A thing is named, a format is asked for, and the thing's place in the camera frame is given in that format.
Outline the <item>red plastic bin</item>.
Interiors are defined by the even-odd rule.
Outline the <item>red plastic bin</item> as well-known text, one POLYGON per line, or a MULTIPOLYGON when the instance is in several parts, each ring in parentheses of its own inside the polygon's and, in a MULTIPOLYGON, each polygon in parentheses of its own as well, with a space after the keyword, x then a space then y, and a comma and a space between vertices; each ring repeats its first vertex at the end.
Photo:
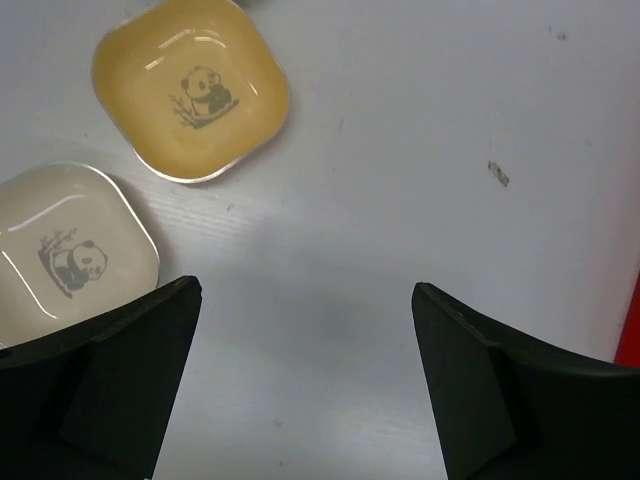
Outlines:
POLYGON ((640 277, 635 284, 614 361, 627 367, 640 366, 640 277))

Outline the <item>yellow square panda dish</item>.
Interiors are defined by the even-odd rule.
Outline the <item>yellow square panda dish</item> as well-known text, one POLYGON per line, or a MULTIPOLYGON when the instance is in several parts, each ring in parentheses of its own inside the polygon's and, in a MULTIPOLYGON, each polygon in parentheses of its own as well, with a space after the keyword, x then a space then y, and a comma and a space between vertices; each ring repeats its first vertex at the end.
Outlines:
POLYGON ((171 182, 212 180, 275 137, 289 84, 234 1, 163 1, 107 33, 92 59, 101 106, 171 182))

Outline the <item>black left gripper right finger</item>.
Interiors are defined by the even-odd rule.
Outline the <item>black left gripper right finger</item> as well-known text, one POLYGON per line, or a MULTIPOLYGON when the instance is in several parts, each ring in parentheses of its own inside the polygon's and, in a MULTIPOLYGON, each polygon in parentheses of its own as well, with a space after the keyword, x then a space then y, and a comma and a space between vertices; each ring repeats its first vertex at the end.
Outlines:
POLYGON ((551 345, 429 283, 411 299, 451 479, 635 479, 639 372, 551 345))

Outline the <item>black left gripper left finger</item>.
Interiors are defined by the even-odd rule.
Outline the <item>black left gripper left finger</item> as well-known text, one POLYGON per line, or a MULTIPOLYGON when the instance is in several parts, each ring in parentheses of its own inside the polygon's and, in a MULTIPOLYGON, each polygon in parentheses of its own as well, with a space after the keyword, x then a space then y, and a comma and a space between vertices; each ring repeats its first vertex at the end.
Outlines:
POLYGON ((2 349, 2 478, 152 478, 201 304, 183 276, 2 349))

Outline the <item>cream square panda dish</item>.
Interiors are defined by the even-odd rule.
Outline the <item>cream square panda dish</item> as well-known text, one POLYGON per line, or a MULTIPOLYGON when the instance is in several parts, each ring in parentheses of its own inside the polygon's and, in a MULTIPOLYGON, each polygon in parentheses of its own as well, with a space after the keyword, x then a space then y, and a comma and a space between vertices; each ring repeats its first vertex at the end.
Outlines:
POLYGON ((156 245, 103 172, 53 163, 2 182, 2 347, 125 305, 159 277, 156 245))

